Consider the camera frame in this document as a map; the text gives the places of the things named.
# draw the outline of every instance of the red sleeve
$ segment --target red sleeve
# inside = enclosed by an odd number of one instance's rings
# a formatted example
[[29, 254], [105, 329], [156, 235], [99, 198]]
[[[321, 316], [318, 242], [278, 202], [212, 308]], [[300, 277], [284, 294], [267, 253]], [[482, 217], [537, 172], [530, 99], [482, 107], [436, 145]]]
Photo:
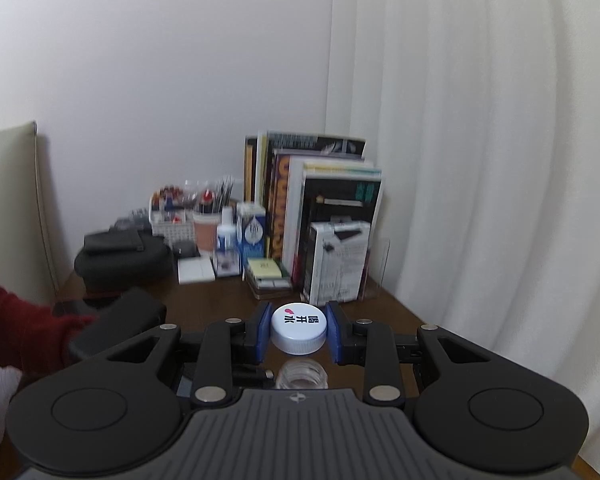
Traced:
[[0, 287], [0, 366], [49, 374], [69, 364], [67, 345], [91, 321], [88, 316], [51, 314]]

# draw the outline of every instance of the clear plastic bottle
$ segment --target clear plastic bottle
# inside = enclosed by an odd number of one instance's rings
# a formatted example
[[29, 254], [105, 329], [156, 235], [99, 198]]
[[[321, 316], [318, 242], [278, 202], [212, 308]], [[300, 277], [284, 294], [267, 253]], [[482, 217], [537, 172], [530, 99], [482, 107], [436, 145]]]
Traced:
[[234, 210], [231, 206], [222, 208], [222, 223], [218, 226], [218, 238], [213, 258], [216, 275], [238, 276], [240, 274], [240, 254], [234, 224]]
[[197, 196], [198, 188], [196, 184], [192, 180], [185, 180], [182, 192], [182, 205], [184, 206], [185, 218], [187, 220], [193, 220], [193, 211]]
[[313, 359], [294, 358], [282, 365], [276, 377], [279, 390], [326, 390], [327, 372]]

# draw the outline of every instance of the pencil cup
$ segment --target pencil cup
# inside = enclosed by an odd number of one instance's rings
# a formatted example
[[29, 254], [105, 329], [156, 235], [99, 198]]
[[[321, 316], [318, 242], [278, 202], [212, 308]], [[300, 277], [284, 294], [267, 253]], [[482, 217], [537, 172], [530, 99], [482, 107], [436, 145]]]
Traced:
[[193, 213], [193, 229], [196, 232], [196, 244], [200, 251], [210, 253], [216, 248], [218, 224], [221, 220], [221, 213]]

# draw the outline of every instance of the small white box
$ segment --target small white box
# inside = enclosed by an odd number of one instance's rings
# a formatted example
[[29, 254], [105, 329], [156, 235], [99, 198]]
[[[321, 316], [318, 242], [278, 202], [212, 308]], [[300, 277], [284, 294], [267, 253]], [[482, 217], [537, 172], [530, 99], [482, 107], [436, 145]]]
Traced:
[[314, 306], [358, 297], [369, 245], [369, 222], [313, 222], [304, 276], [304, 300]]
[[208, 256], [178, 260], [178, 283], [212, 282], [216, 279]]

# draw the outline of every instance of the white curtain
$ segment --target white curtain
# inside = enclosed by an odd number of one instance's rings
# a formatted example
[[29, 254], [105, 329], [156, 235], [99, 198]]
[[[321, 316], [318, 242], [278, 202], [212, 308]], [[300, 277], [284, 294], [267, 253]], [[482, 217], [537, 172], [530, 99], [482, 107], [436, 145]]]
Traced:
[[333, 0], [326, 130], [378, 135], [384, 285], [578, 394], [600, 472], [600, 0]]

